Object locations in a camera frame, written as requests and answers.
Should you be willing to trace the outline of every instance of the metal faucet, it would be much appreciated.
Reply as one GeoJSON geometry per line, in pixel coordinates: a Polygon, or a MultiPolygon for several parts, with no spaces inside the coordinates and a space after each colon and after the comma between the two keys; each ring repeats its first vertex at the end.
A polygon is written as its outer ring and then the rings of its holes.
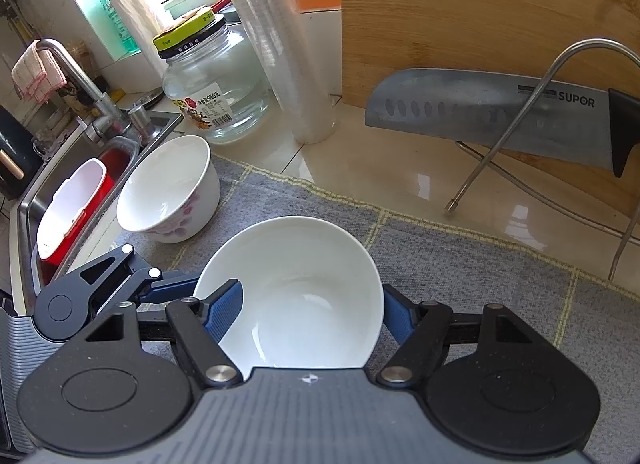
{"type": "Polygon", "coordinates": [[[102,139],[112,139],[122,135],[129,126],[126,116],[118,109],[108,94],[101,92],[95,83],[86,75],[65,47],[53,39],[41,39],[36,45],[38,50],[51,52],[60,66],[94,100],[95,108],[100,112],[100,117],[95,119],[84,130],[92,142],[98,143],[102,139]]]}

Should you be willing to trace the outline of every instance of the jar lid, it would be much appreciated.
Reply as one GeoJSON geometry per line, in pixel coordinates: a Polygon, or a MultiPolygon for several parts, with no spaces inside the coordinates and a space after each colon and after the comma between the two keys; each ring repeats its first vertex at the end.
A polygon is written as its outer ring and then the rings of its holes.
{"type": "Polygon", "coordinates": [[[171,25],[162,29],[162,32],[153,39],[153,44],[160,51],[175,47],[178,43],[210,25],[213,19],[214,13],[211,7],[198,7],[183,14],[171,25]]]}
{"type": "Polygon", "coordinates": [[[226,25],[226,19],[223,14],[216,14],[212,23],[204,27],[204,29],[197,31],[191,36],[187,37],[184,41],[181,41],[177,45],[172,46],[166,50],[158,50],[158,55],[162,59],[169,59],[178,54],[183,53],[185,50],[189,50],[194,46],[202,43],[209,36],[218,32],[222,27],[226,25]]]}

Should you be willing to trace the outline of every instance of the kitchen knife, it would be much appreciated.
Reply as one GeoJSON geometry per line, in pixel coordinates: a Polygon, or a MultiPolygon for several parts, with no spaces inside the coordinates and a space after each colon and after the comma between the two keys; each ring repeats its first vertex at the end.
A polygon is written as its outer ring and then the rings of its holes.
{"type": "MultiPolygon", "coordinates": [[[[384,79],[365,124],[492,146],[540,80],[512,74],[410,68],[384,79]]],[[[551,81],[504,148],[599,166],[620,177],[640,142],[640,99],[551,81]]]]}

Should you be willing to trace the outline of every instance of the dish towel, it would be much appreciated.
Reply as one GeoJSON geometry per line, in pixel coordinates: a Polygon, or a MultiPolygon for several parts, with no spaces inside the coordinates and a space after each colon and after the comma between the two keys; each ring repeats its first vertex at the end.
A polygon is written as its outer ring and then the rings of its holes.
{"type": "Polygon", "coordinates": [[[31,43],[20,56],[11,77],[21,98],[35,98],[42,104],[49,100],[52,92],[65,86],[66,78],[51,52],[36,50],[38,41],[31,43]]]}

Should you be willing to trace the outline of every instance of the black container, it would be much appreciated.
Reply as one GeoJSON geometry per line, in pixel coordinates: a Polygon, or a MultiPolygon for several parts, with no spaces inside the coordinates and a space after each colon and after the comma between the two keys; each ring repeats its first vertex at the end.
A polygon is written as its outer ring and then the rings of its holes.
{"type": "Polygon", "coordinates": [[[0,106],[0,192],[16,199],[42,166],[33,150],[33,135],[0,106]]]}

